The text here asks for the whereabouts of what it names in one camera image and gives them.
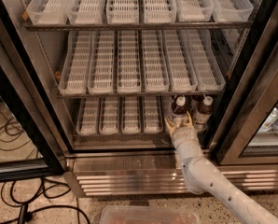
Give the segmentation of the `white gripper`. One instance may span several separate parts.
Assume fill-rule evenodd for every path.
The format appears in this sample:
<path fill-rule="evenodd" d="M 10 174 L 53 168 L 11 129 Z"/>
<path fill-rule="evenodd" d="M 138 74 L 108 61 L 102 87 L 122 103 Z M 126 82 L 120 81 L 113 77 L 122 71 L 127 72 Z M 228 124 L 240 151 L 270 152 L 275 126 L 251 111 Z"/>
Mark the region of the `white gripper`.
<path fill-rule="evenodd" d="M 187 121 L 184 123 L 187 127 L 177 128 L 177 125 L 168 117 L 165 118 L 165 124 L 170 133 L 172 143 L 179 155 L 201 155 L 198 135 L 193 129 L 193 121 L 189 112 L 186 113 Z"/>

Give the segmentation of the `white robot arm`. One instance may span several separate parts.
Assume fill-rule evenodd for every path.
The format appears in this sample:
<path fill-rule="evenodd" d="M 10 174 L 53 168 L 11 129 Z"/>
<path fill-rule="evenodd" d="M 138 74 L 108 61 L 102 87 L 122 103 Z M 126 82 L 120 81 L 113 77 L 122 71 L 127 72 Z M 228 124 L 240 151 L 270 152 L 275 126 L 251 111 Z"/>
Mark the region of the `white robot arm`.
<path fill-rule="evenodd" d="M 208 159 L 189 113 L 181 119 L 165 118 L 189 192 L 209 192 L 222 202 L 242 224 L 278 224 L 278 218 L 237 189 Z"/>

